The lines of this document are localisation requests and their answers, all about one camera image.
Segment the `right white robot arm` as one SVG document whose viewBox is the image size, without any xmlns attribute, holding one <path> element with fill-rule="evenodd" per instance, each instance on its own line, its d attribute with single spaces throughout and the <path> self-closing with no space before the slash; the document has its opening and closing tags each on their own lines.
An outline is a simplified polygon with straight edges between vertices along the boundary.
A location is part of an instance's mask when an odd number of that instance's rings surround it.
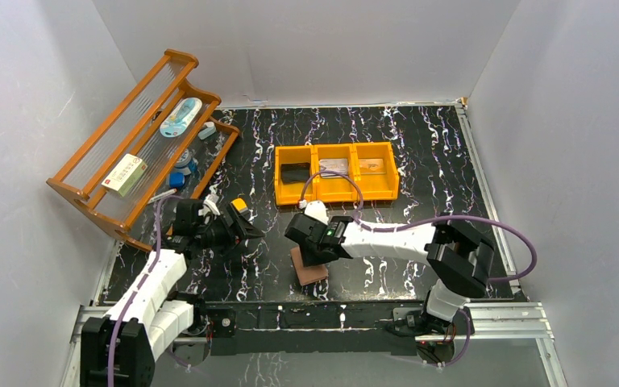
<svg viewBox="0 0 619 387">
<path fill-rule="evenodd" d="M 461 215 L 443 215 L 428 223 L 371 223 L 327 214 L 310 202 L 291 219 L 285 237 L 300 248 L 305 266 L 338 259 L 378 256 L 426 264 L 438 280 L 426 295 L 422 325 L 441 334 L 458 311 L 485 295 L 495 244 Z"/>
</svg>

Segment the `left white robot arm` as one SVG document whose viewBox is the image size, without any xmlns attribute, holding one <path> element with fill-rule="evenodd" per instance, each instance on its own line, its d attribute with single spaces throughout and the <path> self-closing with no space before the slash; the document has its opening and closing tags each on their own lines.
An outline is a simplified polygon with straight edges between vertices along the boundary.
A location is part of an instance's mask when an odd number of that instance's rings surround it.
<svg viewBox="0 0 619 387">
<path fill-rule="evenodd" d="M 172 353 L 181 335 L 212 340 L 233 333 L 235 317 L 210 309 L 195 294 L 174 289 L 193 254 L 231 252 L 264 233 L 250 221 L 247 203 L 236 198 L 223 209 L 217 196 L 177 198 L 174 223 L 161 224 L 164 199 L 154 206 L 156 240 L 146 264 L 119 301 L 81 328 L 81 386 L 149 386 L 156 361 Z"/>
</svg>

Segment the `pink leather card holder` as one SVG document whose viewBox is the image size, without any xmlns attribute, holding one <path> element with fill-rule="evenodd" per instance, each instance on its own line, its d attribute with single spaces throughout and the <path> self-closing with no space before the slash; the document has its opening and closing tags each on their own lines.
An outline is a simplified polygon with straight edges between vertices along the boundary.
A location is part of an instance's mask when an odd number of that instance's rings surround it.
<svg viewBox="0 0 619 387">
<path fill-rule="evenodd" d="M 299 247 L 290 250 L 290 257 L 301 286 L 311 285 L 328 278 L 328 269 L 324 264 L 315 266 L 304 266 L 302 254 Z"/>
</svg>

